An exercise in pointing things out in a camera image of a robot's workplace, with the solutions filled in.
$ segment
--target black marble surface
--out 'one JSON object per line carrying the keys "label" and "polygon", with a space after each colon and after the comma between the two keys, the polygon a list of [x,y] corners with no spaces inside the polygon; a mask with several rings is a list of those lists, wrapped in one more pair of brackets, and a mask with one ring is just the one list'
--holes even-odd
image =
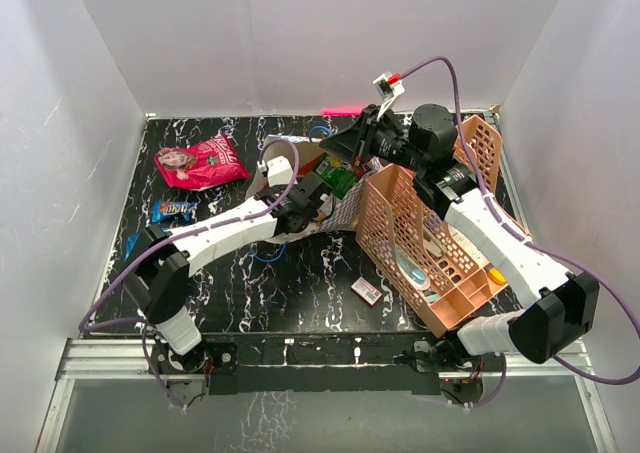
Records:
{"label": "black marble surface", "polygon": [[[402,116],[405,122],[410,118]],[[334,131],[350,125],[354,117],[246,117],[150,120],[144,131],[140,155],[129,189],[116,242],[108,265],[107,282],[124,265],[127,238],[150,222],[156,200],[194,201],[196,219],[203,220],[244,201],[247,182],[234,182],[202,192],[169,188],[157,170],[153,155],[163,147],[192,146],[219,132],[235,145],[239,158],[253,172],[264,138],[269,134],[302,135],[315,125]],[[496,197],[511,214],[502,178]],[[177,226],[174,221],[166,226]],[[258,243],[253,248],[271,257],[278,247]],[[227,278],[231,276],[231,286]],[[363,276],[383,293],[370,307],[350,290]],[[250,246],[230,253],[198,272],[189,286],[188,308],[203,333],[217,332],[382,332],[424,330],[424,324],[403,301],[373,262],[362,252],[355,233],[316,234],[290,243],[280,260],[262,263]],[[512,311],[517,307],[504,291],[481,314]],[[136,316],[133,301],[119,288],[98,312],[97,321]],[[134,333],[134,326],[111,334]]]}

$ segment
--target plastic bag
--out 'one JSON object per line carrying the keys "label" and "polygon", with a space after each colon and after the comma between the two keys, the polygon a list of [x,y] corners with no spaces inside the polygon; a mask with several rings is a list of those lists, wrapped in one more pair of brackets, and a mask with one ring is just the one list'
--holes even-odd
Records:
{"label": "plastic bag", "polygon": [[249,172],[223,134],[190,148],[162,148],[154,159],[167,184],[185,190],[206,190],[249,178]]}

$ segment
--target perforated basket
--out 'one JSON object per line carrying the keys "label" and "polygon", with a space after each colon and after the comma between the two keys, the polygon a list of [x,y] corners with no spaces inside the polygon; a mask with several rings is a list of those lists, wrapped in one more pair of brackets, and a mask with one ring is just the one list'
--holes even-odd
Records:
{"label": "perforated basket", "polygon": [[[487,187],[495,192],[502,138],[475,115],[462,125]],[[468,164],[459,143],[456,156]],[[454,239],[455,230],[418,199],[412,181],[413,173],[396,165],[387,166],[367,179],[356,239],[429,329],[440,337],[459,326],[505,285],[489,279],[486,271]],[[425,230],[445,247],[442,257],[434,259],[426,251]],[[438,300],[428,303],[425,294],[406,279],[397,263],[396,246],[428,273],[431,290],[440,295]]]}

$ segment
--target red connector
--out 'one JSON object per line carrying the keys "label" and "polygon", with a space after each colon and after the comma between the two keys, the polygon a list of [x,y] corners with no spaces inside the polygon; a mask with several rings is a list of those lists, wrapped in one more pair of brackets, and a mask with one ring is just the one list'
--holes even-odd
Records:
{"label": "red connector", "polygon": [[389,83],[390,85],[393,85],[396,81],[399,81],[399,80],[400,80],[400,73],[394,73],[389,77],[389,79],[387,80],[387,83]]}

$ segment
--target white wall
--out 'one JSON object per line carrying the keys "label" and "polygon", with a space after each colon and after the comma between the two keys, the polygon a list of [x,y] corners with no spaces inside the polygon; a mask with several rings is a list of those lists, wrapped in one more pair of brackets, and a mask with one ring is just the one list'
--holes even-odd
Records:
{"label": "white wall", "polygon": [[[639,18],[640,0],[560,0],[503,107],[532,231],[596,267],[637,312]],[[600,375],[627,375],[640,360],[638,338],[606,292],[585,341]],[[640,384],[599,392],[621,451],[638,451]]]}
{"label": "white wall", "polygon": [[33,451],[143,115],[81,0],[0,0],[0,450]]}
{"label": "white wall", "polygon": [[[502,102],[557,0],[84,0],[145,112],[311,113],[435,54],[466,106]],[[443,66],[400,107],[450,105]]]}

